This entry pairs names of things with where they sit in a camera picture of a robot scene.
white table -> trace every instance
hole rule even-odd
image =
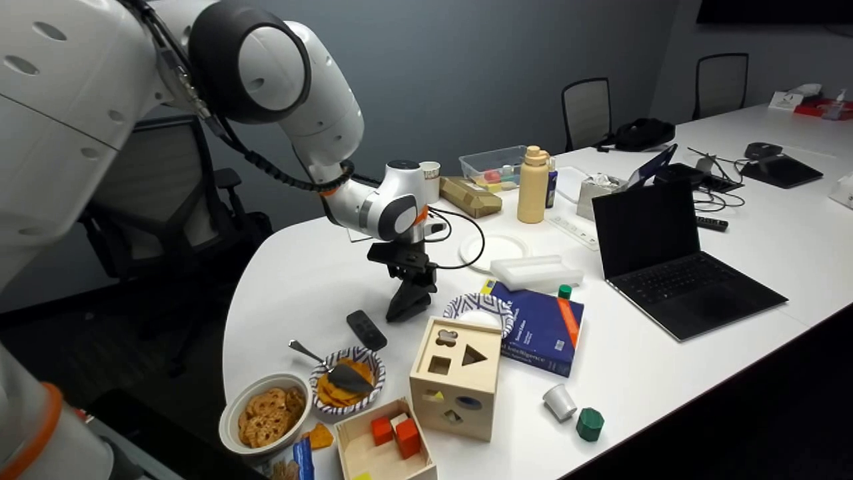
[[[671,341],[656,322],[603,284],[594,226],[574,216],[560,201],[547,222],[514,222],[514,201],[503,213],[484,220],[484,232],[522,238],[531,253],[563,253],[586,273],[574,300],[586,305],[579,357],[568,392],[579,406],[606,414],[606,432],[583,444],[574,424],[556,424],[542,394],[563,382],[514,360],[500,362],[496,429],[491,444],[475,444],[427,429],[439,477],[560,477],[606,453],[695,394],[716,388],[767,353],[790,345],[832,312],[853,302],[853,210],[827,198],[832,178],[853,170],[853,124],[786,118],[766,109],[740,109],[678,129],[678,141],[722,157],[740,157],[750,141],[776,141],[823,178],[791,193],[750,182],[738,196],[746,208],[728,210],[726,236],[700,232],[700,248],[755,280],[776,289],[790,305],[704,334],[686,345]],[[560,154],[556,165],[627,177],[647,154],[591,149]],[[476,241],[475,230],[454,222],[454,242],[430,246],[438,265],[456,265],[459,246]],[[330,353],[358,345],[344,317],[366,309],[387,334],[382,353],[388,385],[382,402],[408,394],[408,372],[430,314],[443,314],[459,294],[480,289],[475,273],[439,273],[431,309],[399,325],[384,322],[396,289],[382,265],[366,258],[371,242],[351,242],[326,220],[271,236],[244,266],[232,300],[223,337],[223,388],[235,392],[274,372],[308,373],[308,362],[284,345]]]

blue book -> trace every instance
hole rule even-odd
[[[507,302],[514,314],[511,330],[503,337],[500,356],[568,377],[576,349],[568,341],[556,296],[510,290],[503,284],[494,284],[491,296]],[[570,302],[570,309],[582,330],[583,305]]]

office chair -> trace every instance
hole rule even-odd
[[[271,232],[264,213],[244,213],[236,184],[235,170],[212,174],[199,120],[150,120],[80,216],[103,273],[184,325],[170,373],[184,368],[202,320],[223,320],[242,266]]]
[[[695,61],[692,120],[744,109],[750,84],[746,54],[712,54]]]
[[[611,80],[586,78],[563,88],[566,152],[611,138]]]

small bowl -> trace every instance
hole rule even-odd
[[[376,357],[371,349],[354,348],[354,349],[332,353],[332,356],[326,357],[326,365],[335,365],[342,357],[363,360],[363,362],[371,368],[371,373],[376,377],[376,385],[372,385],[372,389],[371,389],[363,401],[358,401],[358,402],[351,402],[351,406],[330,406],[330,402],[322,402],[322,397],[319,397],[319,380],[322,380],[326,372],[316,372],[315,380],[311,380],[315,409],[316,409],[319,414],[335,416],[335,418],[359,414],[359,410],[366,410],[368,406],[372,406],[376,397],[379,397],[379,392],[384,389],[384,382],[387,382],[387,368],[384,368],[382,357]]]
[[[255,394],[266,392],[266,389],[287,389],[287,388],[295,388],[300,394],[303,394],[303,409],[295,418],[295,424],[282,434],[276,438],[274,444],[266,444],[260,448],[251,448],[239,440],[239,416],[242,410],[248,409],[248,401],[254,401]],[[287,448],[295,444],[303,421],[308,418],[311,409],[308,409],[308,397],[311,394],[311,385],[300,377],[294,377],[294,373],[274,373],[274,377],[264,377],[258,380],[255,385],[251,385],[248,389],[242,389],[218,416],[218,440],[220,446],[227,446],[232,453],[236,457],[264,457],[264,453],[274,453],[280,448]]]

gray wall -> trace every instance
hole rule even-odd
[[[366,138],[358,170],[382,177],[394,157],[438,157],[503,145],[563,149],[560,90],[611,78],[612,120],[646,114],[678,0],[287,0],[266,2],[308,24],[350,78]],[[244,145],[298,174],[282,132],[239,129]],[[211,138],[218,165],[242,177],[242,201],[276,226],[316,216],[311,196],[276,188]],[[110,284],[83,232],[51,248],[0,296],[23,308]]]
[[[695,58],[726,50],[750,54],[746,104],[771,102],[774,90],[802,84],[823,84],[832,97],[839,88],[853,88],[853,37],[844,37],[853,36],[850,29],[839,36],[827,28],[698,28],[698,6],[700,0],[680,0],[652,114],[666,120],[690,118]]]

